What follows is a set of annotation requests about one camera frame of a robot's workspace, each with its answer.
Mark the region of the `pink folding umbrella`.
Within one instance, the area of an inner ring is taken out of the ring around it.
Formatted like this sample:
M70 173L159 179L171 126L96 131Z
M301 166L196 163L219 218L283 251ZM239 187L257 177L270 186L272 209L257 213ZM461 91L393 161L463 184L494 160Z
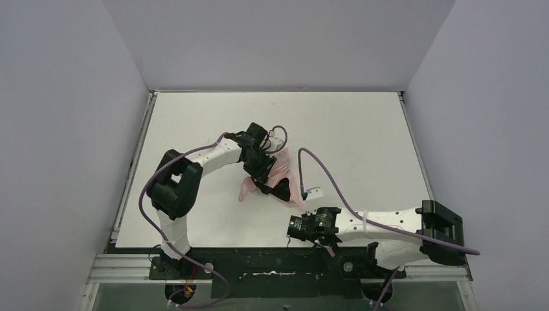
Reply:
M265 195L271 195L282 202L294 203L304 213L306 206L297 191L297 182L291 171L291 156L288 148L283 148L275 155L276 161L268 174L267 182L260 183L251 177L246 177L241 183L238 201L242 202L248 192L259 190Z

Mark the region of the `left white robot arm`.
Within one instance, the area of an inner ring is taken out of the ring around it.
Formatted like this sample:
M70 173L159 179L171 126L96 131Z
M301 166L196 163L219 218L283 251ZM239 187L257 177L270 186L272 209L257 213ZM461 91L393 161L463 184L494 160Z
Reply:
M139 210L162 238L161 252L172 260L186 260L190 251L187 215L201 180L227 165L240 163L253 181L266 183L274 168L274 154L286 141L251 123L245 131L225 132L214 143L180 153L171 149L139 194Z

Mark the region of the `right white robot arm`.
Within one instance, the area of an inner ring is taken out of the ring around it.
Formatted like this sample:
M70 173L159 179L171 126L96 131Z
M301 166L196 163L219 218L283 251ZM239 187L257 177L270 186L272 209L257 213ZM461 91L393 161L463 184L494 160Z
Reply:
M434 200L383 212L320 207L314 213L292 216L287 236L329 249L343 242L369 240L370 261L386 270L424 259L444 266L467 262L462 217Z

